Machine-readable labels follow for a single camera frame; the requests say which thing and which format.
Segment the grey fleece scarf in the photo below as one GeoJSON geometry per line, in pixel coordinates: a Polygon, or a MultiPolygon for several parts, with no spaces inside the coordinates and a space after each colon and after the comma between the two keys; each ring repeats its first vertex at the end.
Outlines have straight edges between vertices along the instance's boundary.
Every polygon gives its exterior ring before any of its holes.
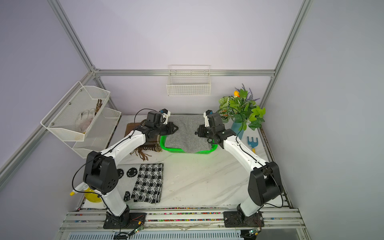
{"type": "Polygon", "coordinates": [[[169,121],[179,129],[174,134],[166,136],[166,147],[182,149],[187,154],[211,148],[206,138],[200,138],[195,134],[198,127],[205,124],[203,115],[171,115],[169,121]]]}

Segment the brown plaid fringed scarf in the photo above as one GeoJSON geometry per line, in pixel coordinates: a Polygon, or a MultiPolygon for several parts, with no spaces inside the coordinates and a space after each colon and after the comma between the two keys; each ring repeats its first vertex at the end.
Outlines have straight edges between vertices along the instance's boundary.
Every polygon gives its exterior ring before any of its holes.
{"type": "MultiPolygon", "coordinates": [[[[144,125],[145,120],[140,123],[128,123],[126,126],[125,137],[127,137],[131,131],[134,130],[135,127],[139,125],[144,125]]],[[[137,147],[134,151],[130,153],[136,154],[136,156],[140,157],[143,161],[148,161],[149,157],[152,155],[148,154],[149,151],[160,153],[163,149],[160,146],[160,136],[157,135],[153,138],[148,139],[143,145],[137,147]]]]}

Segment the houndstooth smiley knit scarf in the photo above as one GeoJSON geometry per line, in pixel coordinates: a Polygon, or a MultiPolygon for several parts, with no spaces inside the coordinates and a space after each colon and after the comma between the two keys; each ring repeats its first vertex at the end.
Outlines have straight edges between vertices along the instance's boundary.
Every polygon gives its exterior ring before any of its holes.
{"type": "Polygon", "coordinates": [[[117,171],[117,188],[124,202],[160,202],[164,178],[163,164],[119,165],[117,171]]]}

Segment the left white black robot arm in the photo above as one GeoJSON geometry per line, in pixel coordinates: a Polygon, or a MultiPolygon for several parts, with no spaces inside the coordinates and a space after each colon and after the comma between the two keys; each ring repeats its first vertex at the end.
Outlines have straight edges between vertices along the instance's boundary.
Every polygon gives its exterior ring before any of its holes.
{"type": "Polygon", "coordinates": [[[120,217],[128,208],[116,189],[119,180],[117,166],[148,139],[175,133],[178,127],[168,121],[170,116],[171,112],[166,109],[149,110],[144,123],[136,126],[122,140],[101,152],[88,154],[83,182],[100,196],[112,216],[120,217]]]}

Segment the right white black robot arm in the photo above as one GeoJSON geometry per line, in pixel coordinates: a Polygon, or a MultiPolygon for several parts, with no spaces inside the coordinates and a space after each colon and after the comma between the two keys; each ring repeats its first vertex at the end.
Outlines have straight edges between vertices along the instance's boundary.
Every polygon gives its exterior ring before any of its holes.
{"type": "Polygon", "coordinates": [[[207,110],[204,120],[195,134],[230,153],[249,175],[248,197],[238,206],[241,217],[254,215],[271,200],[282,196],[284,190],[276,163],[268,162],[248,149],[233,130],[226,129],[220,114],[207,110]]]}

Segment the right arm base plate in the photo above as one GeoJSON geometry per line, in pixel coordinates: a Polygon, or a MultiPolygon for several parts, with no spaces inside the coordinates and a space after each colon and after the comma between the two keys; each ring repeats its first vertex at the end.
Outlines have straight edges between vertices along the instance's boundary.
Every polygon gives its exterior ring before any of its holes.
{"type": "Polygon", "coordinates": [[[240,213],[235,211],[224,212],[224,224],[226,228],[255,228],[255,227],[264,227],[264,217],[262,213],[255,213],[249,217],[241,216],[240,213]]]}

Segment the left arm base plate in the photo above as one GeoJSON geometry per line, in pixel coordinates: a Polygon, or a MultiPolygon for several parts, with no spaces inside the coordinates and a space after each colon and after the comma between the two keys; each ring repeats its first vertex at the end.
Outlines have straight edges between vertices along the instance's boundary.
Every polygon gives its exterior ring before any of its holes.
{"type": "Polygon", "coordinates": [[[146,220],[146,213],[123,213],[115,217],[107,212],[103,229],[137,229],[146,220]]]}

